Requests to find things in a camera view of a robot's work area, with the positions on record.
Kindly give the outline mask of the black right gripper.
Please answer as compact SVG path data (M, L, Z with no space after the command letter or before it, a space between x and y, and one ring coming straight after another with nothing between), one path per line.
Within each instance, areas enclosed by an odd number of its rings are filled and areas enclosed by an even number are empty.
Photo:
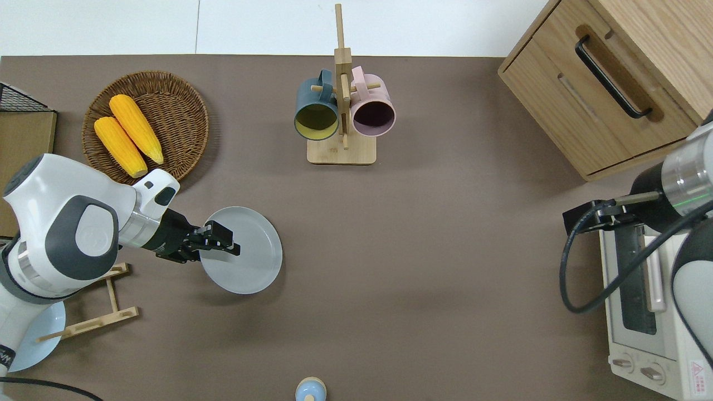
M603 199L585 202L563 213L563 223L567 234L571 234L577 221L590 209L596 212L588 217L578 229L579 233L591 231L613 231L619 228L641 225L641 220L627 210L627 206L616 206Z

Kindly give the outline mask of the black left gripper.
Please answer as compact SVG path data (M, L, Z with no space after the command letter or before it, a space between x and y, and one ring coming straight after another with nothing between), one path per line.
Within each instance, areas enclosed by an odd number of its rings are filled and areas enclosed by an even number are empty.
M179 263L199 262L201 257L241 254L241 246L234 243L232 231L216 221L207 221L202 231L204 243L197 244L196 250L192 249L189 237L197 230L199 227L190 224L186 216L167 209L146 243L146 249L157 257Z

